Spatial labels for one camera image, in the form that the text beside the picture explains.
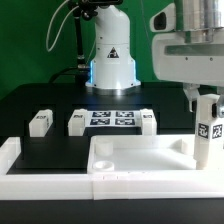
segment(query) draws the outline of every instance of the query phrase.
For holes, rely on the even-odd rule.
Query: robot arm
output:
[[[200,85],[219,87],[216,114],[223,118],[223,0],[174,0],[151,19],[150,27],[161,33],[152,50],[158,79],[185,83],[190,102],[197,99]]]

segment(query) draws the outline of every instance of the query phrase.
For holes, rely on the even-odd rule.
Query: warning label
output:
[[[107,58],[119,58],[116,49],[113,47]]]

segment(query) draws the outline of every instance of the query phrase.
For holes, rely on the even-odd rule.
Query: black table surface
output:
[[[203,87],[200,92],[214,90]],[[19,136],[23,146],[8,175],[86,173],[91,136],[136,135],[141,130],[88,128],[82,137],[69,137],[67,124],[74,109],[144,108],[153,109],[158,134],[194,133],[195,114],[188,111],[180,84],[144,83],[139,92],[127,96],[90,94],[74,84],[20,86],[0,101],[0,144]],[[28,123],[41,109],[53,110],[54,123],[45,138],[30,138]],[[223,211],[224,199],[0,201],[0,223],[223,224]]]

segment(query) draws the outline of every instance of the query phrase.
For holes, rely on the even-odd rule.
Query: green background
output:
[[[62,0],[0,1],[0,99],[19,85],[46,83],[52,74],[76,65],[72,17],[66,22],[53,52],[48,53],[45,48],[50,19],[62,2]],[[137,62],[137,78],[143,82],[157,81],[152,69],[153,34],[148,24],[149,19],[166,7],[171,0],[142,0],[142,2],[144,8],[141,0],[124,0],[119,8],[130,17],[131,54]],[[65,7],[55,20],[53,38],[67,13]],[[95,37],[94,20],[82,21],[82,29],[84,51],[88,58]]]

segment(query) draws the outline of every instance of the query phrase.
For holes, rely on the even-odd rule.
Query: white platform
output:
[[[95,153],[99,138],[106,138],[106,145],[113,142],[112,152]],[[7,175],[21,151],[19,138],[10,138],[0,149],[0,199],[224,197],[224,171],[195,170],[193,142],[194,136],[186,135],[97,136],[91,141],[86,175]],[[94,166],[102,161],[112,169],[100,170],[107,163]]]

